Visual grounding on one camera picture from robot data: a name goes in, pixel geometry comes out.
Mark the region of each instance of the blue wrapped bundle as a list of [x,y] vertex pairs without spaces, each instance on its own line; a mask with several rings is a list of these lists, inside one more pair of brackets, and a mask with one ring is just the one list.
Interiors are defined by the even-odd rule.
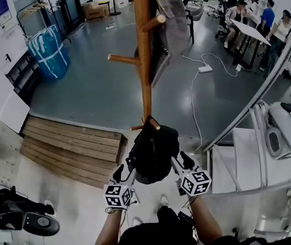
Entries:
[[28,44],[30,54],[38,62],[46,80],[64,77],[69,58],[57,27],[52,25],[38,32]]

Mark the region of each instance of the cardboard box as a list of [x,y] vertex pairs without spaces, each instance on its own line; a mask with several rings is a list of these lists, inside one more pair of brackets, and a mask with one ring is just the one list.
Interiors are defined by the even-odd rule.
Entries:
[[84,4],[83,10],[87,20],[105,18],[109,15],[108,5],[98,5],[95,2]]

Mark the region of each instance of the gray bag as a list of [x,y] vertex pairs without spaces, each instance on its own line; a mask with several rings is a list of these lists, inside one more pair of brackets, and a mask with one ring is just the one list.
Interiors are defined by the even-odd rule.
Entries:
[[152,87],[172,60],[182,54],[188,41],[186,13],[182,0],[150,0],[150,18],[156,17],[158,12],[166,17],[166,22],[152,31]]

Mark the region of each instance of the wooden step platform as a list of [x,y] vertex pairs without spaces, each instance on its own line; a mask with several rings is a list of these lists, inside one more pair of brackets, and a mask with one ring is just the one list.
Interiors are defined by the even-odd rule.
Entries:
[[30,116],[20,152],[52,172],[103,188],[120,162],[124,136]]

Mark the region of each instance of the wooden coat rack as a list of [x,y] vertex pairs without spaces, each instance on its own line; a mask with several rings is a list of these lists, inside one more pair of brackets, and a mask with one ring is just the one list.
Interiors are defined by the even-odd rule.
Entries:
[[[163,15],[157,15],[155,18],[150,19],[149,0],[134,0],[134,11],[139,57],[123,57],[109,54],[108,60],[134,64],[136,66],[141,81],[144,119],[140,118],[141,126],[131,127],[130,130],[139,130],[142,129],[144,120],[151,115],[150,32],[154,27],[165,23],[166,18]],[[150,122],[157,130],[160,129],[156,121],[151,119]]]

